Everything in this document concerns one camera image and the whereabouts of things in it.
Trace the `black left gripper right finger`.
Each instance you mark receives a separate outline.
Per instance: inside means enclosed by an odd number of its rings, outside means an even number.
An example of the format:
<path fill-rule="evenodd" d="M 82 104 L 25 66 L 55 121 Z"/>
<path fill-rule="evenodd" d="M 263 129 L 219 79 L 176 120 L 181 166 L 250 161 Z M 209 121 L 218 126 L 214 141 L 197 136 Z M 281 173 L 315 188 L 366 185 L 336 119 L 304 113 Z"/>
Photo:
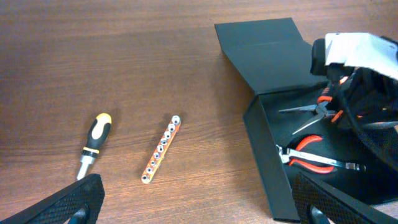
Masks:
<path fill-rule="evenodd" d="M 299 173 L 292 194 L 301 223 L 397 223 L 344 192 Z"/>

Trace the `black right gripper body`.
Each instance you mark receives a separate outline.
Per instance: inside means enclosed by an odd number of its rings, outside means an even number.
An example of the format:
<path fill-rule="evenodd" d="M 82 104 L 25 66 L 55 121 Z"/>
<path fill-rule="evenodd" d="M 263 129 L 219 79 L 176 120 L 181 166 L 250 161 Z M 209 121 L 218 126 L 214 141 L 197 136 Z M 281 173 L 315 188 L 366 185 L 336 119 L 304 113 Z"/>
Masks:
<path fill-rule="evenodd" d="M 354 130 L 366 144 L 381 149 L 397 142 L 397 82 L 366 67 L 327 65 L 325 43 L 317 39 L 312 47 L 310 73 L 329 79 L 317 106 L 339 128 Z"/>

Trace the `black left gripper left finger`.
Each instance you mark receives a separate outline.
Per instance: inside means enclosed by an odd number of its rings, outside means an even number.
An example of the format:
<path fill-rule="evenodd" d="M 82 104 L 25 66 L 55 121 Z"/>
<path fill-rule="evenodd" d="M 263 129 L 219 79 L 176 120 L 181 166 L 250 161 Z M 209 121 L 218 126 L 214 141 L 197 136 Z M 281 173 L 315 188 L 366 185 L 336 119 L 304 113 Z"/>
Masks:
<path fill-rule="evenodd" d="M 105 191 L 99 174 L 90 174 L 1 223 L 96 223 Z"/>

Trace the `red handled cutting pliers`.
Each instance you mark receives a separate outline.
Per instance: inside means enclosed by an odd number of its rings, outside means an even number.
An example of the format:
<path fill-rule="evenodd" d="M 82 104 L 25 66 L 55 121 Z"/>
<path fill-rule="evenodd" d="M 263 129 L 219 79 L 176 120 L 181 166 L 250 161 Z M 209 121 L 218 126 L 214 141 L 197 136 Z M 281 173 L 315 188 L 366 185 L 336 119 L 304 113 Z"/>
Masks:
<path fill-rule="evenodd" d="M 334 171 L 336 160 L 303 152 L 308 144 L 322 140 L 323 138 L 320 135 L 313 134 L 302 138 L 295 149 L 279 145 L 276 145 L 276 148 L 283 164 L 288 166 L 299 165 L 316 174 L 329 174 Z"/>

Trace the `orange handled needle nose pliers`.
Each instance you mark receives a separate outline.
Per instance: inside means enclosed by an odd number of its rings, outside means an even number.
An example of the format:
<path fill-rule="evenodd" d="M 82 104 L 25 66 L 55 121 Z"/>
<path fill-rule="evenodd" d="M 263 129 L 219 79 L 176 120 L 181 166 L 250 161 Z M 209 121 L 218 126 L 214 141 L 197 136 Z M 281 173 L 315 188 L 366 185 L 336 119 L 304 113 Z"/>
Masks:
<path fill-rule="evenodd" d="M 335 110 L 329 110 L 326 106 L 331 103 L 333 100 L 333 90 L 335 89 L 335 85 L 333 85 L 331 82 L 327 84 L 327 86 L 323 89 L 321 92 L 320 96 L 317 98 L 317 103 L 313 105 L 307 105 L 307 106 L 299 106 L 295 108 L 287 108 L 283 110 L 279 110 L 279 113 L 304 113 L 304 112 L 312 112 L 314 116 L 310 118 L 308 121 L 306 121 L 303 125 L 301 125 L 298 129 L 296 129 L 292 135 L 295 135 L 301 131 L 303 131 L 305 128 L 323 120 L 323 119 L 328 119 L 332 118 L 335 115 L 337 115 L 337 112 Z"/>

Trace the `yellow black screwdriver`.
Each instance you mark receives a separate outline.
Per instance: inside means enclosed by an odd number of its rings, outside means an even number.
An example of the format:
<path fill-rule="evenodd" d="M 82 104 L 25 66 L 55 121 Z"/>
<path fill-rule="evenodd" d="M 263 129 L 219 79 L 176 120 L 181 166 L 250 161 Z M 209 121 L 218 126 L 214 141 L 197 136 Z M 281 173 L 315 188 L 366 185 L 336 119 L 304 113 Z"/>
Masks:
<path fill-rule="evenodd" d="M 86 144 L 81 152 L 81 166 L 76 177 L 77 180 L 84 178 L 90 165 L 94 164 L 100 153 L 100 147 L 109 135 L 111 124 L 111 116 L 107 113 L 101 113 L 94 119 L 87 134 Z"/>

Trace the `orange socket bit holder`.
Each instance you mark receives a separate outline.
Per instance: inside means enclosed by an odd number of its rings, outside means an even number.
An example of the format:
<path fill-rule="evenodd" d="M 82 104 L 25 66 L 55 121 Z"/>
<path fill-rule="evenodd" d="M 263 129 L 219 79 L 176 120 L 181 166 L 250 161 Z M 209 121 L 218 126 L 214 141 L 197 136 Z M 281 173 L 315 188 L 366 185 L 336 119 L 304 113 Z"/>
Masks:
<path fill-rule="evenodd" d="M 162 161 L 165 158 L 165 154 L 170 147 L 174 137 L 178 133 L 181 127 L 181 117 L 179 115 L 173 115 L 165 132 L 163 133 L 155 151 L 152 153 L 151 158 L 146 165 L 145 170 L 142 173 L 141 181 L 144 184 L 151 183 L 157 169 L 160 167 Z"/>

